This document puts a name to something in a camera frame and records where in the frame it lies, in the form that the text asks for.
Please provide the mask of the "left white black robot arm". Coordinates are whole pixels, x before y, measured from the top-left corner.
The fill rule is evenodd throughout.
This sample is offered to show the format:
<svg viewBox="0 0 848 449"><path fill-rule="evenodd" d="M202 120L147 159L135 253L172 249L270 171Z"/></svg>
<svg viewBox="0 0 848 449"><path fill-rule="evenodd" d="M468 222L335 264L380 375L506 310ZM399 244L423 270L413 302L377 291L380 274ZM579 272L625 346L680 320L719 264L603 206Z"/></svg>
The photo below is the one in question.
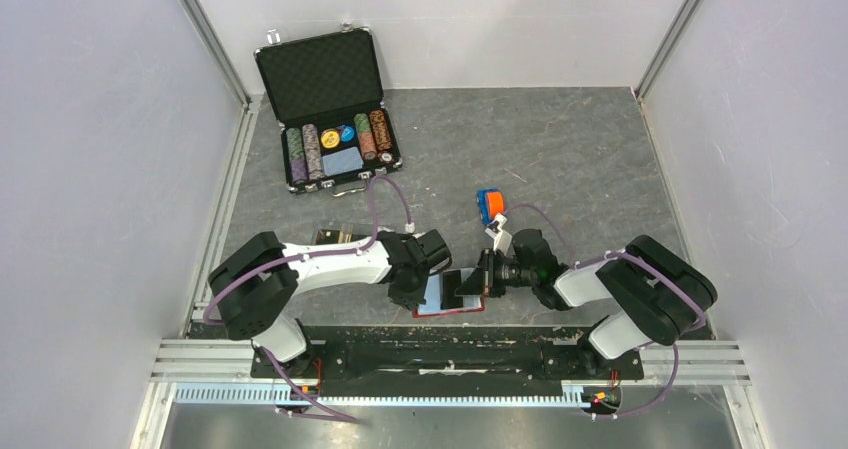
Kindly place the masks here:
<svg viewBox="0 0 848 449"><path fill-rule="evenodd" d="M209 276L212 299L203 320L223 326L231 340L251 341L288 375L302 376L313 366L314 350L285 312L294 296L346 284L384 285L392 303L414 310L425 301L431 273L450 259L436 230L380 230L354 242L312 246L261 232Z"/></svg>

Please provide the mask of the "red leather card holder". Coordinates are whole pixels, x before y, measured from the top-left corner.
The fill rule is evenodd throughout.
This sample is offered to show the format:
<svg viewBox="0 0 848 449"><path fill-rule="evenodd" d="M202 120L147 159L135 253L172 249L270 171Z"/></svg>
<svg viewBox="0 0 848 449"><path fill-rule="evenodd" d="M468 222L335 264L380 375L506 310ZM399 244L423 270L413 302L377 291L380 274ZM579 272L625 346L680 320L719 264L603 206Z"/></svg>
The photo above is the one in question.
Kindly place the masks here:
<svg viewBox="0 0 848 449"><path fill-rule="evenodd" d="M485 310L481 296L459 296L460 285L471 275L470 268L454 269L431 275L426 284L424 302L412 312L414 318L475 313Z"/></svg>

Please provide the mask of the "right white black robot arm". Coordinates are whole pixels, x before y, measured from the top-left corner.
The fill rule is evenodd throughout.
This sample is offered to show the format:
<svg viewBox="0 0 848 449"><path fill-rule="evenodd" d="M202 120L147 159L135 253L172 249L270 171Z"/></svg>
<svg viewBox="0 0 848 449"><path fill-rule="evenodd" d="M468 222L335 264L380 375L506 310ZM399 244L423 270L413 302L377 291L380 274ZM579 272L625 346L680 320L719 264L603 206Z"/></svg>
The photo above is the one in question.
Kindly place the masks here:
<svg viewBox="0 0 848 449"><path fill-rule="evenodd" d="M702 327L718 300L714 284L648 235L587 263L561 263L538 229L513 234L508 249L485 249L455 296L501 297L528 288L543 306L566 311L612 300L619 310L594 324L577 342L580 369L591 377L612 370L626 352L674 345Z"/></svg>

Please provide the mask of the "clear box with black cards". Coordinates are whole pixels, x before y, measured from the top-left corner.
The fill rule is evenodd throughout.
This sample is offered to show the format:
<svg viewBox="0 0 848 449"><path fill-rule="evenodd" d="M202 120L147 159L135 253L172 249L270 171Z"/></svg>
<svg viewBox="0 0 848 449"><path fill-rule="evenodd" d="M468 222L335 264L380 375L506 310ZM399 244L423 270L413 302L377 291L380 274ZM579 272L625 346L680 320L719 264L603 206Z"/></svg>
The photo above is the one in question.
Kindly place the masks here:
<svg viewBox="0 0 848 449"><path fill-rule="evenodd" d="M369 239L373 227L353 223L335 223L330 221L320 225L314 235L315 245L335 245Z"/></svg>

